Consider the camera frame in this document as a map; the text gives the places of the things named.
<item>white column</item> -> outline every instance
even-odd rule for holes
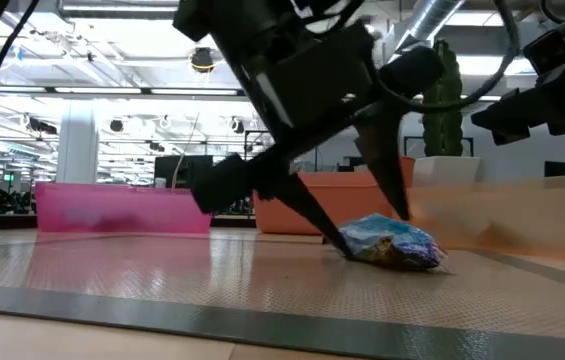
[[[99,133],[93,105],[88,100],[65,100],[56,182],[94,184],[97,180]]]

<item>diamond plate surface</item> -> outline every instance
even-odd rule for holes
[[[327,246],[227,239],[0,247],[0,286],[565,338],[565,285],[464,251],[446,269],[391,272]]]

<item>chip bag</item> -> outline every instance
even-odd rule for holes
[[[349,222],[340,232],[357,260],[381,267],[428,270],[447,257],[428,233],[380,214]]]

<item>orange bin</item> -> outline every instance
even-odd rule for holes
[[[407,187],[413,181],[415,159],[402,157]],[[335,225],[371,213],[391,217],[393,209],[370,172],[300,173],[300,178]],[[254,194],[255,223],[264,233],[319,235],[318,229],[279,200],[264,201]]]

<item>potted plant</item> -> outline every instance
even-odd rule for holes
[[[433,50],[445,67],[440,80],[424,92],[424,103],[451,102],[461,99],[462,78],[455,53],[444,40],[436,40]],[[449,111],[442,114],[425,114],[424,127],[425,158],[418,159],[414,168],[414,185],[449,185],[475,182],[480,159],[463,157],[462,112]]]

